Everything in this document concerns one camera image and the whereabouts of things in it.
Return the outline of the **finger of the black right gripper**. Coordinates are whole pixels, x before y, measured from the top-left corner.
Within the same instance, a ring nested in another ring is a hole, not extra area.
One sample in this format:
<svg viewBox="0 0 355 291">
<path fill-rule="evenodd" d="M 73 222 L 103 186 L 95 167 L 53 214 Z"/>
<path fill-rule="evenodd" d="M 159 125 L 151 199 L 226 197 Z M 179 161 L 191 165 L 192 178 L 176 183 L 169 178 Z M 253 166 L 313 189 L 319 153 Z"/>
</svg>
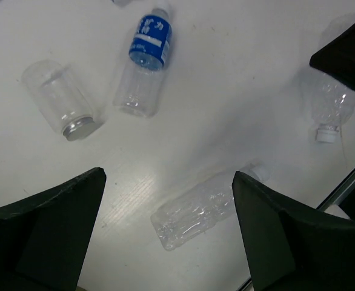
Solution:
<svg viewBox="0 0 355 291">
<path fill-rule="evenodd" d="M 355 91 L 355 23 L 313 54 L 309 65 Z"/>
</svg>

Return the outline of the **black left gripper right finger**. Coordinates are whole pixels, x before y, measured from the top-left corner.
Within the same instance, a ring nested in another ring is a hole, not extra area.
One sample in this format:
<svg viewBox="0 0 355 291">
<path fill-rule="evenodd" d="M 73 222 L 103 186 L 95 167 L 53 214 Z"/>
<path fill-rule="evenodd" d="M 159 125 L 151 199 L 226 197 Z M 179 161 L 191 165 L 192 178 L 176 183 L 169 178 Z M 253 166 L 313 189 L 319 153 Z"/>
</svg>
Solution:
<svg viewBox="0 0 355 291">
<path fill-rule="evenodd" d="M 355 290 L 355 221 L 236 172 L 233 196 L 255 290 Z"/>
</svg>

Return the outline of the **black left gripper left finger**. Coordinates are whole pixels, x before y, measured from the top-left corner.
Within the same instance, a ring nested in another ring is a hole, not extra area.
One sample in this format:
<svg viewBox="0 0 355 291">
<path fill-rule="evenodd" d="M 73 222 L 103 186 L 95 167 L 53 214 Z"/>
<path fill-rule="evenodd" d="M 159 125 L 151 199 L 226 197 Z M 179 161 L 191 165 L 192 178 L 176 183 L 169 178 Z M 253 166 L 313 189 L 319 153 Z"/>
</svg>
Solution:
<svg viewBox="0 0 355 291">
<path fill-rule="evenodd" d="M 76 290 L 106 180 L 96 167 L 0 207 L 0 290 Z"/>
</svg>

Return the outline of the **clear crushed bottle white cap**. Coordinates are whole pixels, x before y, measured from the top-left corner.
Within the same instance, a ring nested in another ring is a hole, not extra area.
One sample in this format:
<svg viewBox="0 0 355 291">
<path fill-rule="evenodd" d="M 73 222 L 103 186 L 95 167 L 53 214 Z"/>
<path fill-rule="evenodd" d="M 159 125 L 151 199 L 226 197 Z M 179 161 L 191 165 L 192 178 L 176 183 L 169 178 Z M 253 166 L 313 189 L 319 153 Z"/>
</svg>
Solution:
<svg viewBox="0 0 355 291">
<path fill-rule="evenodd" d="M 355 109 L 355 91 L 330 75 L 306 66 L 300 76 L 303 113 L 318 143 L 332 144 Z"/>
</svg>

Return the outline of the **clear square plastic bottle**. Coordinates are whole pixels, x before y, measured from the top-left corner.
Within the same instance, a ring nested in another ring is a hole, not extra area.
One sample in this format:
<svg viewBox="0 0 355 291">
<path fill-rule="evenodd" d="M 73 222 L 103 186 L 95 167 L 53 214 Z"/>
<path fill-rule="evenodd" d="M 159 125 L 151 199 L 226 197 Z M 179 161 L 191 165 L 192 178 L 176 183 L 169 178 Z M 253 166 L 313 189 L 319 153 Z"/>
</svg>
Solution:
<svg viewBox="0 0 355 291">
<path fill-rule="evenodd" d="M 157 209 L 150 220 L 166 251 L 172 251 L 236 213 L 234 170 L 219 172 Z"/>
</svg>

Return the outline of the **blue label plastic bottle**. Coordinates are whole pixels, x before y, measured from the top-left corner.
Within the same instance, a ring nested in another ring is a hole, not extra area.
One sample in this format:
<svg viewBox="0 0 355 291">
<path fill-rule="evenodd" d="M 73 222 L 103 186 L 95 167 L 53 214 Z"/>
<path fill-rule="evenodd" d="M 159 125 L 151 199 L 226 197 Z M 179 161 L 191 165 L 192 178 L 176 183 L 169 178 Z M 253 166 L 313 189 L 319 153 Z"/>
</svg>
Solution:
<svg viewBox="0 0 355 291">
<path fill-rule="evenodd" d="M 157 1 L 139 20 L 113 100 L 120 111 L 145 118 L 156 113 L 173 36 L 172 16 L 169 1 Z"/>
</svg>

